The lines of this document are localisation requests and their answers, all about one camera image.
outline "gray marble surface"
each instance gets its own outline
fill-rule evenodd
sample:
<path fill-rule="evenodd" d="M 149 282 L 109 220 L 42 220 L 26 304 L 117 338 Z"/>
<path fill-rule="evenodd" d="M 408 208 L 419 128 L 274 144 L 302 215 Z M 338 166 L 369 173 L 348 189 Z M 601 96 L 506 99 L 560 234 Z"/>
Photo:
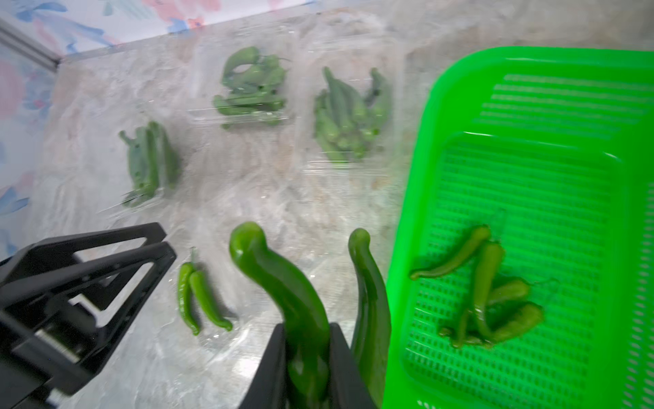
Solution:
<path fill-rule="evenodd" d="M 386 274 L 416 130 L 438 76 L 472 52 L 503 45 L 654 50 L 653 20 L 650 0 L 327 1 L 64 61 L 27 236 L 36 241 L 158 221 L 178 259 L 104 371 L 75 396 L 62 398 L 62 407 L 237 407 L 280 321 L 266 294 L 229 258 L 229 234 L 245 220 L 260 223 L 270 247 L 309 276 L 329 319 L 350 338 L 357 290 L 348 235 L 359 226 L 370 231 L 372 253 Z M 281 22 L 297 38 L 298 76 L 316 42 L 362 34 L 397 39 L 404 81 L 386 168 L 304 172 L 305 155 L 298 149 L 304 140 L 298 138 L 309 136 L 298 128 L 307 117 L 301 103 L 292 106 L 293 118 L 276 128 L 254 124 L 227 132 L 188 124 L 184 107 L 201 44 L 229 41 L 235 29 Z M 302 86 L 290 93 L 297 101 L 306 96 Z M 129 181 L 116 133 L 129 128 L 136 115 L 152 115 L 173 130 L 184 175 L 170 197 L 120 213 L 112 206 L 129 190 Z M 194 338 L 177 313 L 177 269 L 191 246 L 198 248 L 224 311 L 235 322 L 230 333 L 203 321 Z"/>

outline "black metal bracket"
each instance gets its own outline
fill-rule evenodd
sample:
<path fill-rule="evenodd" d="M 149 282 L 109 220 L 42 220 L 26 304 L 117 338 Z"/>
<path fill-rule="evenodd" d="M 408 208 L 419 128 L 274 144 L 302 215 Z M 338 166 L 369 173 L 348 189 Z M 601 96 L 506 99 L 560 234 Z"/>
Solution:
<path fill-rule="evenodd" d="M 364 384 L 341 327 L 330 324 L 331 409 L 377 409 Z M 286 408 L 286 335 L 277 324 L 239 409 Z"/>
<path fill-rule="evenodd" d="M 142 246 L 82 262 L 75 253 L 145 238 Z M 72 395 L 105 366 L 147 298 L 176 259 L 158 223 L 42 240 L 0 262 L 0 408 L 46 408 L 49 392 Z M 152 263 L 111 320 L 104 310 L 138 269 Z"/>

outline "green plastic basket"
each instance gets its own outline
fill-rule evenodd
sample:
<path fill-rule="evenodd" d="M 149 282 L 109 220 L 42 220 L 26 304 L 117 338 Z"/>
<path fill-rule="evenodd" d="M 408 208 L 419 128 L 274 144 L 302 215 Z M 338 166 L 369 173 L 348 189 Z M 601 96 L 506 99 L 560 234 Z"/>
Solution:
<path fill-rule="evenodd" d="M 495 48 L 422 117 L 388 297 L 384 408 L 654 408 L 654 54 Z M 408 278 L 490 223 L 545 322 L 492 350 L 437 334 L 471 263 Z"/>

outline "green chili pepper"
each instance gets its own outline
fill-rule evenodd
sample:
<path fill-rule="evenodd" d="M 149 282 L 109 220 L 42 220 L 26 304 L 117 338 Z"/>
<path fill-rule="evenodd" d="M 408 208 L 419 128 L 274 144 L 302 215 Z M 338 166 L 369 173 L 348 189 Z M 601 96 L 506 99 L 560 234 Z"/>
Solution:
<path fill-rule="evenodd" d="M 268 71 L 279 67 L 279 57 L 275 54 L 265 56 L 261 59 L 261 65 Z"/>
<path fill-rule="evenodd" d="M 463 265 L 477 251 L 479 246 L 491 238 L 491 230 L 488 226 L 482 225 L 475 227 L 470 232 L 470 237 L 463 243 L 461 248 L 447 261 L 435 268 L 429 270 L 420 268 L 413 270 L 410 274 L 412 280 L 418 278 L 437 278 L 450 274 Z"/>
<path fill-rule="evenodd" d="M 370 76 L 372 77 L 372 86 L 368 92 L 366 92 L 366 96 L 364 97 L 364 102 L 368 107 L 372 105 L 379 94 L 381 94 L 381 86 L 382 83 L 384 83 L 384 77 L 379 74 L 377 68 L 370 70 Z"/>
<path fill-rule="evenodd" d="M 193 331 L 193 335 L 200 333 L 200 328 L 195 318 L 191 314 L 191 287 L 189 286 L 188 279 L 191 273 L 195 270 L 193 263 L 185 262 L 179 268 L 179 280 L 177 281 L 177 302 L 179 304 L 179 314 L 188 325 L 188 328 Z"/>
<path fill-rule="evenodd" d="M 260 64 L 252 64 L 248 69 L 242 73 L 232 75 L 231 88 L 242 88 L 246 84 L 259 85 L 266 78 L 267 71 L 265 67 Z"/>
<path fill-rule="evenodd" d="M 543 322 L 544 319 L 543 308 L 533 302 L 527 302 L 518 308 L 506 323 L 497 328 L 489 337 L 489 340 L 492 345 L 496 345 L 522 336 Z"/>
<path fill-rule="evenodd" d="M 489 339 L 492 332 L 486 322 L 486 305 L 495 274 L 504 258 L 504 249 L 499 243 L 488 241 L 479 252 L 479 263 L 475 268 L 472 290 L 472 308 L 477 329 L 481 336 Z"/>
<path fill-rule="evenodd" d="M 168 133 L 160 123 L 150 121 L 148 128 L 152 130 L 157 146 L 160 147 L 160 151 L 162 152 L 164 175 L 166 177 L 165 182 L 169 188 L 175 188 L 177 179 L 179 179 L 179 175 L 181 174 L 179 155 L 171 146 L 168 140 Z"/>
<path fill-rule="evenodd" d="M 370 254 L 370 235 L 362 228 L 350 235 L 347 244 L 359 287 L 359 310 L 350 350 L 361 379 L 378 408 L 384 398 L 390 310 L 384 279 Z"/>
<path fill-rule="evenodd" d="M 350 145 L 350 139 L 347 136 L 341 136 L 337 141 L 336 141 L 336 146 L 338 149 L 341 151 L 347 151 L 351 148 L 352 145 Z"/>
<path fill-rule="evenodd" d="M 442 338 L 452 338 L 452 335 L 454 335 L 455 331 L 451 327 L 443 327 L 438 330 L 438 336 Z M 469 345 L 469 346 L 483 346 L 487 349 L 492 348 L 492 344 L 482 340 L 480 337 L 471 335 L 471 334 L 466 334 L 465 339 L 462 341 L 462 345 Z"/>
<path fill-rule="evenodd" d="M 232 54 L 225 62 L 225 66 L 222 70 L 223 81 L 233 73 L 233 70 L 236 67 L 244 64 L 255 64 L 257 61 L 259 61 L 259 57 L 259 49 L 255 46 L 238 50 Z"/>
<path fill-rule="evenodd" d="M 513 279 L 490 292 L 486 307 L 492 307 L 507 301 L 524 300 L 529 295 L 529 292 L 529 284 L 525 283 L 522 279 Z M 452 338 L 452 346 L 454 348 L 461 348 L 463 345 L 468 345 L 466 340 L 470 335 L 467 333 L 467 329 L 471 314 L 471 307 L 466 307 L 461 313 L 458 325 L 456 326 L 456 337 Z"/>
<path fill-rule="evenodd" d="M 193 271 L 188 278 L 188 282 L 191 286 L 191 291 L 193 291 L 193 295 L 198 299 L 198 304 L 200 304 L 200 308 L 202 308 L 202 311 L 204 311 L 207 318 L 220 328 L 225 328 L 227 331 L 231 331 L 233 327 L 232 323 L 223 318 L 218 311 L 216 301 L 213 299 L 213 295 L 205 281 L 202 271 Z"/>
<path fill-rule="evenodd" d="M 275 89 L 280 84 L 282 84 L 284 82 L 285 77 L 286 77 L 286 70 L 283 69 L 282 67 L 277 66 L 276 68 L 273 68 L 267 72 L 266 77 L 259 84 L 260 85 L 259 89 L 264 90 L 266 92 L 270 92 L 271 90 Z"/>
<path fill-rule="evenodd" d="M 146 159 L 147 146 L 142 140 L 130 139 L 125 131 L 120 131 L 118 136 L 128 146 L 128 171 L 135 190 L 145 187 L 148 179 L 148 161 Z"/>
<path fill-rule="evenodd" d="M 220 112 L 223 115 L 243 115 L 243 114 L 250 114 L 256 111 L 256 108 L 254 107 L 233 106 L 220 95 L 216 95 L 213 98 L 213 106 L 215 109 L 218 110 L 218 112 Z"/>
<path fill-rule="evenodd" d="M 359 95 L 358 91 L 350 84 L 337 79 L 335 79 L 335 82 L 341 87 L 341 91 L 345 94 L 351 118 L 357 124 L 365 123 L 368 118 L 368 108 L 366 108 L 366 104 L 364 103 L 363 98 L 361 98 L 361 95 Z"/>
<path fill-rule="evenodd" d="M 336 82 L 332 75 L 332 70 L 329 67 L 323 67 L 322 73 L 329 84 L 330 103 L 332 104 L 333 118 L 338 123 L 341 131 L 351 132 L 354 130 L 354 124 L 350 119 L 349 110 L 347 107 L 347 97 L 341 87 Z"/>
<path fill-rule="evenodd" d="M 327 156 L 327 159 L 329 159 L 333 166 L 341 167 L 347 164 L 348 160 L 345 154 L 339 151 L 334 144 L 327 140 L 327 137 L 323 134 L 320 127 L 316 129 L 316 141 L 318 142 L 318 145 L 320 145 L 322 153 Z"/>
<path fill-rule="evenodd" d="M 392 88 L 386 78 L 382 77 L 376 68 L 370 71 L 373 80 L 379 83 L 379 95 L 372 101 L 370 106 L 370 114 L 372 116 L 372 124 L 376 128 L 381 126 L 388 120 L 388 115 L 392 107 Z"/>
<path fill-rule="evenodd" d="M 260 108 L 262 111 L 274 112 L 282 109 L 284 105 L 286 105 L 286 98 L 271 95 L 266 98 L 266 102 Z"/>
<path fill-rule="evenodd" d="M 379 135 L 379 130 L 374 130 L 367 125 L 363 125 L 362 127 L 360 127 L 359 132 L 361 133 L 361 136 L 364 138 L 364 141 L 367 142 L 374 141 L 375 139 L 377 139 L 377 136 Z"/>
<path fill-rule="evenodd" d="M 338 139 L 339 130 L 336 123 L 327 113 L 327 103 L 327 93 L 323 90 L 323 93 L 316 98 L 316 127 L 318 128 L 320 126 L 323 136 L 330 143 L 334 143 Z"/>
<path fill-rule="evenodd" d="M 360 138 L 352 142 L 352 154 L 357 159 L 363 159 L 366 155 L 366 144 Z"/>
<path fill-rule="evenodd" d="M 254 222 L 233 230 L 230 255 L 284 317 L 291 407 L 320 407 L 329 380 L 330 329 L 316 290 L 290 261 L 268 249 L 264 231 Z"/>
<path fill-rule="evenodd" d="M 512 279 L 490 292 L 486 307 L 492 307 L 507 301 L 524 300 L 529 296 L 530 291 L 531 287 L 523 279 Z"/>

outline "floral wallpaper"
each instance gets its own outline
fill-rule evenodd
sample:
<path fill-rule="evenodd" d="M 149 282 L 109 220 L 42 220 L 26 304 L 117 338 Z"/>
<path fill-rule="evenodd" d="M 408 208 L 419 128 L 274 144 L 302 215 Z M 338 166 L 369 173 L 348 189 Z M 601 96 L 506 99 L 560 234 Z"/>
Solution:
<path fill-rule="evenodd" d="M 0 260 L 23 242 L 55 75 L 0 45 Z"/>
<path fill-rule="evenodd" d="M 312 0 L 0 0 L 0 18 L 59 56 Z"/>

